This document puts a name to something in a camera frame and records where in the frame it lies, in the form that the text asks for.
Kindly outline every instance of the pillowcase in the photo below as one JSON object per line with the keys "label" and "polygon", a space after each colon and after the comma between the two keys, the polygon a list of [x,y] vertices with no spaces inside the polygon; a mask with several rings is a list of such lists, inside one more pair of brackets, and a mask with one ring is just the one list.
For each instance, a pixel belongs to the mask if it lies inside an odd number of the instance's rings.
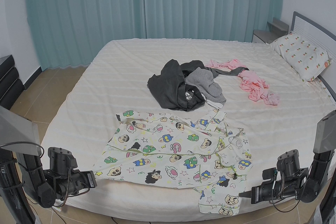
{"label": "pillowcase", "polygon": [[327,51],[296,33],[280,37],[270,46],[299,74],[302,81],[312,81],[331,64]]}

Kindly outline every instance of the tiled floor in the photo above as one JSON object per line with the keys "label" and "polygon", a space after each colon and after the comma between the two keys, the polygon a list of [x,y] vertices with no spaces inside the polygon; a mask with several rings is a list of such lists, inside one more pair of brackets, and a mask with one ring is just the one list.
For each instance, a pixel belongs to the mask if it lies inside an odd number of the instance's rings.
{"label": "tiled floor", "polygon": [[[42,141],[49,123],[56,115],[60,105],[67,94],[71,92],[85,67],[48,69],[38,76],[28,90],[24,91],[13,105],[11,111],[26,117],[38,125],[40,140]],[[310,204],[300,203],[297,208],[289,213],[279,213],[273,207],[267,207],[254,212],[241,214],[234,217],[204,221],[201,224],[303,224],[308,221],[317,203],[324,196],[326,188],[320,196]],[[293,207],[294,200],[278,205],[279,209],[288,210]],[[61,218],[51,209],[32,205],[37,211],[43,224],[62,224]],[[111,217],[91,213],[86,210],[64,206],[57,212],[67,224],[115,224]],[[140,221],[129,221],[115,218],[118,224],[148,224]],[[14,224],[15,221],[0,198],[0,224]]]}

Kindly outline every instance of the bed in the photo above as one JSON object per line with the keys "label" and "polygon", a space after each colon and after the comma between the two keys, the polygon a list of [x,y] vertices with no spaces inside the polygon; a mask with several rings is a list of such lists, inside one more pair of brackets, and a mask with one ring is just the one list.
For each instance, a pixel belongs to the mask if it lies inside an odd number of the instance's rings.
{"label": "bed", "polygon": [[[292,30],[302,30],[335,58],[336,37],[308,18],[294,13]],[[254,166],[247,189],[262,182],[263,169],[274,167],[277,157],[298,149],[301,167],[310,166],[317,122],[335,109],[332,98],[336,79],[331,64],[312,83],[302,82],[296,72],[267,44],[192,39],[131,39],[107,43],[83,73],[50,123],[42,146],[62,147],[72,151],[78,168],[91,170],[96,159],[119,126],[116,113],[135,108],[139,112],[174,113],[180,117],[200,117],[212,110],[205,104],[192,112],[162,109],[147,88],[153,74],[176,59],[180,64],[191,60],[207,63],[237,58],[269,83],[280,94],[278,106],[253,102],[239,88],[240,78],[219,76],[215,82],[227,99],[226,120],[242,127],[248,135]],[[44,167],[49,159],[42,159]],[[137,221],[195,221],[221,218],[219,214],[199,212],[199,194],[193,189],[171,189],[128,182],[98,180],[98,187],[68,205],[88,211]],[[245,198],[240,214],[263,207],[268,202],[251,205]]]}

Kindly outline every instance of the pink garment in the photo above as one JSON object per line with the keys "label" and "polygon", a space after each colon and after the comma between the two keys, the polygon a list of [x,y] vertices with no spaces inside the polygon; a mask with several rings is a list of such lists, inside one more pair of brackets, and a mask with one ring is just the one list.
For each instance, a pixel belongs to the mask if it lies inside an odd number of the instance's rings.
{"label": "pink garment", "polygon": [[[218,63],[217,61],[210,60],[210,63],[206,67],[212,68],[224,68],[227,67],[230,70],[233,70],[237,67],[246,67],[239,60],[233,59],[227,63]],[[240,87],[249,92],[249,99],[252,101],[258,101],[263,99],[265,104],[277,105],[279,104],[279,95],[277,93],[271,92],[268,90],[270,87],[269,84],[266,84],[264,79],[258,77],[254,71],[243,70],[238,75],[243,80],[240,83]]]}

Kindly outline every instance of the headboard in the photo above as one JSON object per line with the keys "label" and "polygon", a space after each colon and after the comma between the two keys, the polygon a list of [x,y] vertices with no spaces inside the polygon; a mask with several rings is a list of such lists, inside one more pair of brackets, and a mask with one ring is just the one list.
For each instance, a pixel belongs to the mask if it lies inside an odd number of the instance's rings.
{"label": "headboard", "polygon": [[311,19],[294,11],[291,31],[301,34],[314,45],[325,49],[333,59],[331,65],[318,76],[336,100],[336,36]]}

